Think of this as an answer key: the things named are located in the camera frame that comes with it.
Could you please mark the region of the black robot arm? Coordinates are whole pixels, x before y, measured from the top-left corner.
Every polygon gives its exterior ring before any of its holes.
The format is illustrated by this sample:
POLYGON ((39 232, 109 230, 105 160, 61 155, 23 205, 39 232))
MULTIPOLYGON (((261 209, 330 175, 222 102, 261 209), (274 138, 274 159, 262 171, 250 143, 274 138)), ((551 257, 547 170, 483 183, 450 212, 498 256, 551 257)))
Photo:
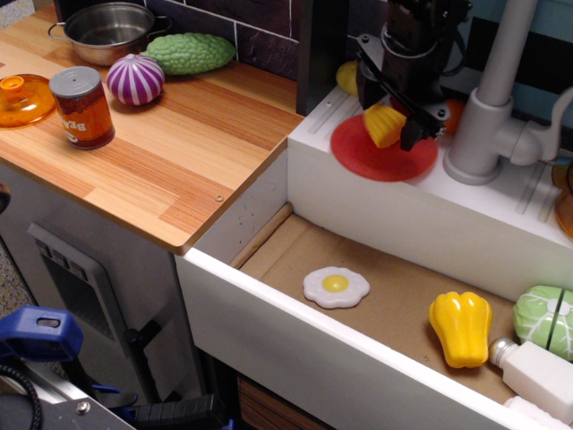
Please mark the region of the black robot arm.
POLYGON ((406 111, 400 147, 446 131, 450 110, 440 79, 461 71, 466 44, 458 29, 468 19, 469 1, 390 1, 381 34, 359 37, 357 92, 367 109, 391 96, 406 111))

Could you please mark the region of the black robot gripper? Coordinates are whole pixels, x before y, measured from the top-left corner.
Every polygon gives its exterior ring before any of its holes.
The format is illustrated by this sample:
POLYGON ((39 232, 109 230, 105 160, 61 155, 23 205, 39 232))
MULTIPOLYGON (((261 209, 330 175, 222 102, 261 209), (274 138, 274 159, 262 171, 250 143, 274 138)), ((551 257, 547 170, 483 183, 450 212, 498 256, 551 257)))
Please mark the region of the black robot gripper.
POLYGON ((407 117, 400 149, 411 151, 421 140, 446 131, 450 112, 442 95, 440 43, 431 36, 403 40, 383 27, 379 36, 358 37, 356 85, 363 110, 392 97, 407 117))

